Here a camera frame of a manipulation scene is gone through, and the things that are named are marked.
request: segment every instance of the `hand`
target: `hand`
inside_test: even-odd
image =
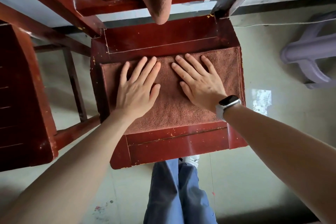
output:
[[[180,56],[175,58],[180,66],[176,63],[171,64],[174,71],[184,80],[180,82],[183,92],[195,106],[216,113],[218,102],[227,97],[219,75],[205,56],[202,56],[201,60],[209,72],[190,54],[186,54],[185,58],[192,66]]]
[[[139,61],[128,81],[126,75],[129,62],[125,63],[120,74],[116,110],[122,111],[134,120],[148,112],[159,95],[160,84],[156,84],[152,90],[151,87],[158,75],[161,63],[156,62],[156,57],[153,57],[142,70],[146,61],[146,57]]]

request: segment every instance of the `sneaker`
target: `sneaker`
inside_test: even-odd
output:
[[[200,159],[199,155],[193,155],[182,158],[182,162],[192,164],[194,167],[198,168],[199,159]]]

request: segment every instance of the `tile floor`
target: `tile floor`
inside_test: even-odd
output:
[[[336,6],[283,10],[232,17],[233,25],[305,21]],[[302,31],[302,25],[236,28],[243,53],[247,106],[336,146],[336,89],[308,90],[296,65],[284,65],[279,52]],[[89,44],[82,34],[73,36]],[[89,75],[89,58],[73,54],[85,106],[97,113]],[[79,122],[61,52],[38,54],[46,92],[57,129]],[[331,73],[336,70],[330,66]],[[266,99],[259,104],[259,99]],[[61,150],[64,154],[80,139]],[[32,183],[50,164],[0,173],[0,209]],[[109,169],[83,224],[141,223],[144,217],[152,164]],[[274,218],[304,216],[309,210],[261,162],[250,147],[203,154],[199,184],[207,192],[219,222],[257,223]]]

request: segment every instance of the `leg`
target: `leg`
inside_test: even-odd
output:
[[[184,222],[186,224],[217,223],[215,213],[209,206],[207,194],[199,188],[197,168],[190,163],[181,163],[178,177]]]
[[[178,159],[154,164],[144,224],[183,224]]]

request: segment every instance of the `watch face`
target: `watch face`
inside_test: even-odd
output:
[[[223,106],[227,106],[229,104],[231,104],[232,102],[237,101],[239,98],[235,95],[230,95],[228,97],[226,97],[225,99],[222,99],[219,104],[223,105]]]

